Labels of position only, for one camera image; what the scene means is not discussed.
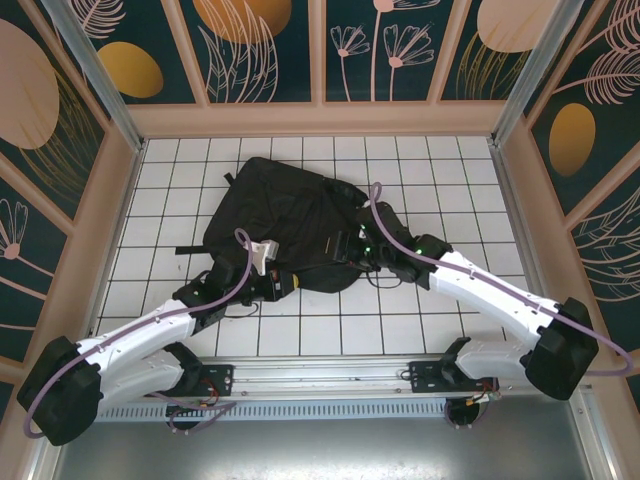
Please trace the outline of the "black backpack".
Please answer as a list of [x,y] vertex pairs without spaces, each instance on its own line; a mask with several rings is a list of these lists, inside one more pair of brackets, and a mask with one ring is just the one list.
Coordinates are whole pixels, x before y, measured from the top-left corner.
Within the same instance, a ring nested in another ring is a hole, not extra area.
[[324,254],[330,235],[350,227],[358,209],[370,205],[358,187],[312,171],[261,157],[249,159],[236,175],[214,212],[200,244],[179,246],[177,254],[208,254],[232,264],[252,265],[251,242],[279,243],[275,267],[296,274],[299,288],[335,294],[362,271],[334,262]]

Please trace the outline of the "grey metal sheet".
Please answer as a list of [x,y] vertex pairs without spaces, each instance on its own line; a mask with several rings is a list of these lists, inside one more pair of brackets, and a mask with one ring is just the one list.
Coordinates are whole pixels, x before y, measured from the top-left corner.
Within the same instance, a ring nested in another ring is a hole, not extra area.
[[98,424],[38,480],[609,480],[561,415],[488,420],[221,422],[194,436],[159,424]]

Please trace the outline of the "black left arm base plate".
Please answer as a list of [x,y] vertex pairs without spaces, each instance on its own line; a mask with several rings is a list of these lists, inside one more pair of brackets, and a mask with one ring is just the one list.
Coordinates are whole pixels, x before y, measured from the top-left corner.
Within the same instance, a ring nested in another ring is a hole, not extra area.
[[216,391],[220,397],[229,397],[234,385],[234,370],[231,364],[203,365],[196,384],[196,395],[211,397],[215,396],[213,391]]

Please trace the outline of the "aluminium mounting rail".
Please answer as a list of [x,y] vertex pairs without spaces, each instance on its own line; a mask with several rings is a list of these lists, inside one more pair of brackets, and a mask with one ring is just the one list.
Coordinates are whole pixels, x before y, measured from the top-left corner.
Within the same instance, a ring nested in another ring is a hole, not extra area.
[[[450,355],[233,359],[227,363],[235,367],[234,385],[229,397],[295,400],[394,393],[406,395],[413,393],[408,370],[409,363],[416,361],[454,363]],[[204,363],[186,352],[161,350],[114,373],[103,374],[91,368],[89,382],[78,395],[89,398],[99,410],[124,405],[144,396],[156,395],[167,401],[202,397],[196,395],[195,389],[205,364],[224,363],[218,359]],[[511,348],[506,349],[496,362],[490,362],[487,356],[483,356],[479,371],[465,374],[473,379],[497,378],[498,391],[532,393],[538,389],[526,378],[525,370]],[[413,394],[459,396],[472,393],[475,392]]]

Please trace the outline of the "aluminium side rail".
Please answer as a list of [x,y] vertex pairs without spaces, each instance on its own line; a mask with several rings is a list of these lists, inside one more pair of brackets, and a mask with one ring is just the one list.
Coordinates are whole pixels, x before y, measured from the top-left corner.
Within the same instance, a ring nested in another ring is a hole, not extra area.
[[538,297],[559,300],[559,297],[550,294],[547,288],[546,279],[541,270],[541,264],[533,244],[531,232],[521,209],[515,183],[510,177],[507,163],[500,149],[493,144],[489,145],[489,151],[512,226],[524,276],[527,280],[528,291]]
[[83,322],[79,327],[79,338],[91,337],[96,329],[95,323],[106,298],[108,282],[111,276],[111,269],[115,265],[116,253],[118,250],[121,235],[125,229],[127,212],[130,207],[136,182],[141,170],[141,166],[146,154],[148,139],[144,138],[140,149],[132,157],[131,167],[126,178],[126,183],[119,200],[115,217],[112,222],[110,233],[107,237],[107,244],[103,249],[103,257],[97,272],[95,284]]

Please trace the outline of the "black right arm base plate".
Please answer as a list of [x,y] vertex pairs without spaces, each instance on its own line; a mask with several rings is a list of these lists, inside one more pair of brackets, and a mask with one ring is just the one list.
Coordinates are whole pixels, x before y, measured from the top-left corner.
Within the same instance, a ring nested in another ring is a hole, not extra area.
[[416,361],[409,363],[409,381],[413,393],[465,393],[498,391],[495,377],[473,379],[454,363]]

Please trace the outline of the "aluminium frame post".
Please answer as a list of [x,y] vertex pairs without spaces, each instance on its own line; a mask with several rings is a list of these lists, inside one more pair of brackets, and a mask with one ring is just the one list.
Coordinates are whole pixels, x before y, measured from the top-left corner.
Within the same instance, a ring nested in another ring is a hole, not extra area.
[[569,32],[579,25],[586,0],[559,0],[532,49],[507,98],[491,133],[492,145],[499,148],[511,135],[526,105],[533,97],[550,65],[558,56]]
[[66,0],[41,1],[53,24],[59,29],[62,38],[83,67],[88,80],[94,86],[127,144],[135,154],[138,154],[142,148],[142,136],[93,44],[72,12],[72,7]]

